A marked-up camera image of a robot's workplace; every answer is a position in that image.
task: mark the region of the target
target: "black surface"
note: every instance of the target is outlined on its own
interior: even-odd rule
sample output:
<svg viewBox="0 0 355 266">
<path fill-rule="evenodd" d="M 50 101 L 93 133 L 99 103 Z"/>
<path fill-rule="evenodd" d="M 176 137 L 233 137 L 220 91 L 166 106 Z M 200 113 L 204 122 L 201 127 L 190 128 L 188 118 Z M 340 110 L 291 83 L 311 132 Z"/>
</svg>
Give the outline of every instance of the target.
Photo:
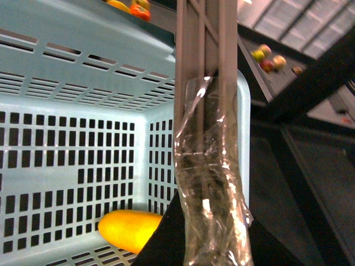
<svg viewBox="0 0 355 266">
<path fill-rule="evenodd" d="M 131 266 L 181 266 L 185 254 L 185 219 L 175 194 L 155 233 Z"/>
<path fill-rule="evenodd" d="M 350 265 L 347 260 L 355 265 L 355 139 L 289 131 L 305 173 L 293 186 L 302 191 L 298 201 L 324 259 L 329 265 Z"/>
<path fill-rule="evenodd" d="M 260 112 L 259 118 L 288 122 L 332 95 L 355 74 L 355 27 Z"/>
<path fill-rule="evenodd" d="M 303 266 L 258 220 L 249 228 L 255 266 Z M 185 253 L 185 220 L 175 194 L 158 229 L 131 266 L 182 266 Z"/>
<path fill-rule="evenodd" d="M 292 122 L 294 125 L 307 127 L 309 129 L 329 132 L 331 134 L 347 136 L 347 137 L 355 137 L 355 130 L 345 126 L 339 126 L 330 122 L 314 119 L 308 117 L 307 115 L 302 115 L 298 117 L 295 121 Z"/>
<path fill-rule="evenodd" d="M 176 10 L 177 0 L 151 0 L 152 2 L 161 4 L 173 10 Z"/>
<path fill-rule="evenodd" d="M 304 265 L 324 265 L 321 254 L 298 209 L 280 162 L 291 155 L 277 127 L 252 125 L 250 150 L 250 209 L 270 233 Z M 296 161 L 287 166 L 297 172 Z"/>
</svg>

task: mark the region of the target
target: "plastic wrap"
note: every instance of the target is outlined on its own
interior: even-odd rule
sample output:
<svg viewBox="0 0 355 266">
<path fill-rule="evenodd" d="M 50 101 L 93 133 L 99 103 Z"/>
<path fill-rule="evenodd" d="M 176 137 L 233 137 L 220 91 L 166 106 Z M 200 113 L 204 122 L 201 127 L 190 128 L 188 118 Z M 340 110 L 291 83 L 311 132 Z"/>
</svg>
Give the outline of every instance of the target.
<svg viewBox="0 0 355 266">
<path fill-rule="evenodd" d="M 175 138 L 175 169 L 185 215 L 184 266 L 252 266 L 237 152 L 236 85 L 221 103 L 218 78 L 191 80 Z"/>
</svg>

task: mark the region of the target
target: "light blue basket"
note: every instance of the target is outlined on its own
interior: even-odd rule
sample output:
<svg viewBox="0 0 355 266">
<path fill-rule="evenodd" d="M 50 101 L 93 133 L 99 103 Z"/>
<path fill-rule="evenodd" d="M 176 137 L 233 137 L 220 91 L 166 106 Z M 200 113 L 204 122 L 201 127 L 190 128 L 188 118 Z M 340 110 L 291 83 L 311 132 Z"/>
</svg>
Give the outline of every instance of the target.
<svg viewBox="0 0 355 266">
<path fill-rule="evenodd" d="M 129 265 L 97 232 L 163 214 L 173 168 L 174 36 L 99 0 L 0 3 L 0 265 Z M 239 73 L 249 196 L 250 96 Z"/>
</svg>

